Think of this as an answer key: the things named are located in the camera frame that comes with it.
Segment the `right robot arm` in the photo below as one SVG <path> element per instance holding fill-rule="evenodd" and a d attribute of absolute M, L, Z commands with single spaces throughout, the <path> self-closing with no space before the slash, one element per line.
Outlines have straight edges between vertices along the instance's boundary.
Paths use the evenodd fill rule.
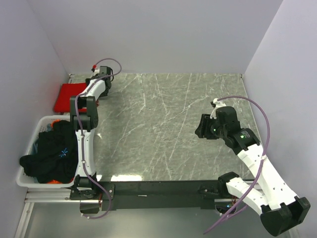
<path fill-rule="evenodd" d="M 234 172 L 218 178 L 221 197 L 235 196 L 259 214 L 264 228 L 272 235 L 301 224 L 311 205 L 299 197 L 282 179 L 266 155 L 254 132 L 242 128 L 236 110 L 230 106 L 216 107 L 212 114 L 203 114 L 195 134 L 199 138 L 222 139 L 247 166 L 261 190 L 248 185 Z"/>

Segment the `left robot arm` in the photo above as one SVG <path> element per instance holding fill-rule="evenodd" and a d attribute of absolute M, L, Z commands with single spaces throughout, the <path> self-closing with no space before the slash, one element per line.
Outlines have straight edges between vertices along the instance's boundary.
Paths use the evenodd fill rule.
<path fill-rule="evenodd" d="M 87 199 L 94 199 L 99 193 L 93 149 L 94 134 L 99 123 L 97 100 L 108 95 L 112 73 L 110 67 L 100 66 L 91 78 L 86 79 L 86 88 L 79 95 L 70 98 L 70 122 L 78 145 L 74 187 Z"/>

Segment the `red polo shirt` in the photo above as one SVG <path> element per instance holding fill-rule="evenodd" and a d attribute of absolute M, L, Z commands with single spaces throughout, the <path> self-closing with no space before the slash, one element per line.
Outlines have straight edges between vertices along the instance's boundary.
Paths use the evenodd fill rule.
<path fill-rule="evenodd" d="M 53 107 L 53 111 L 58 114 L 70 112 L 70 98 L 77 96 L 86 88 L 86 83 L 64 83 L 60 88 L 59 95 Z"/>

